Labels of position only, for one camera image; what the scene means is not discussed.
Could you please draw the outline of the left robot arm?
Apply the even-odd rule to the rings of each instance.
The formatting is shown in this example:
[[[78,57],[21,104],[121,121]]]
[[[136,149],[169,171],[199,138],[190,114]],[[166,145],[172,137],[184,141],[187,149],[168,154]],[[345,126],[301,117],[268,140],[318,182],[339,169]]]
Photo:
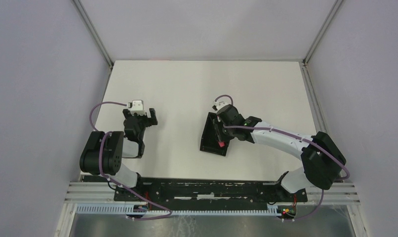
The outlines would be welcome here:
[[[144,197],[145,188],[138,184],[140,175],[122,164],[123,158],[141,158],[144,154],[144,134],[147,127],[158,125],[154,108],[150,117],[140,111],[124,109],[123,131],[113,131],[105,137],[104,131],[93,131],[83,149],[79,165],[82,172],[105,177],[121,186],[127,186],[126,195],[132,201]]]

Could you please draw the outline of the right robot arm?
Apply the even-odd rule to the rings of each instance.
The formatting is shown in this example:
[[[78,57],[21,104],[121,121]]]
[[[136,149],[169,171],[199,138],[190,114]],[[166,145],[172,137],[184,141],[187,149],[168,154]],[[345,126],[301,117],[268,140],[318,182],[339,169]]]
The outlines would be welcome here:
[[[290,200],[296,192],[310,186],[322,190],[331,188],[335,181],[344,179],[350,173],[345,167],[346,159],[331,137],[318,132],[316,135],[302,135],[277,128],[260,118],[244,118],[232,104],[214,102],[216,119],[214,129],[219,143],[228,143],[234,138],[252,144],[270,146],[288,153],[302,163],[300,168],[285,172],[275,187],[275,196],[280,201]]]

